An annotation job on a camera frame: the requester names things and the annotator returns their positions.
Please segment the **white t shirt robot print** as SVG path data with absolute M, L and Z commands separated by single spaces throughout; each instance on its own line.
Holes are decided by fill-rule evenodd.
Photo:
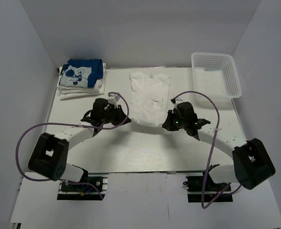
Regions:
M 161 127 L 167 117 L 170 76 L 135 72 L 129 75 L 129 79 L 130 119 L 142 126 Z

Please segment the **blue white t shirt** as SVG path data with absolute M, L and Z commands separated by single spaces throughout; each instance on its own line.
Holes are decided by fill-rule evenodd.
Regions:
M 69 59 L 60 72 L 59 86 L 94 88 L 103 79 L 103 75 L 101 59 Z

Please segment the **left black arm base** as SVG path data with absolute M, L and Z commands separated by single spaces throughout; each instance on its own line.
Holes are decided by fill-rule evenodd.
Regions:
M 61 181 L 57 200 L 101 201 L 107 191 L 108 177 L 106 175 L 88 175 L 84 184 L 73 185 Z

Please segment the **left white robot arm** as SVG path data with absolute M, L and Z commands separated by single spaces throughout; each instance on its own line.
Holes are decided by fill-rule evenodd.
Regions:
M 130 123 L 128 115 L 115 99 L 96 99 L 92 109 L 80 120 L 91 126 L 77 125 L 55 135 L 41 134 L 30 157 L 28 168 L 53 181 L 72 182 L 77 190 L 86 189 L 89 184 L 88 172 L 68 164 L 68 152 L 84 140 L 96 136 L 102 129 L 106 129 L 106 124 L 112 124 L 116 128 Z

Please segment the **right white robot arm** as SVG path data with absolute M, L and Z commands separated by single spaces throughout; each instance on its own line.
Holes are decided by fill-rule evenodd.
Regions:
M 251 190 L 276 173 L 276 169 L 261 140 L 245 140 L 230 135 L 206 119 L 199 119 L 189 102 L 176 104 L 167 113 L 162 128 L 168 131 L 183 129 L 195 139 L 211 144 L 228 155 L 231 165 L 209 166 L 203 184 L 215 190 L 220 183 L 239 183 Z

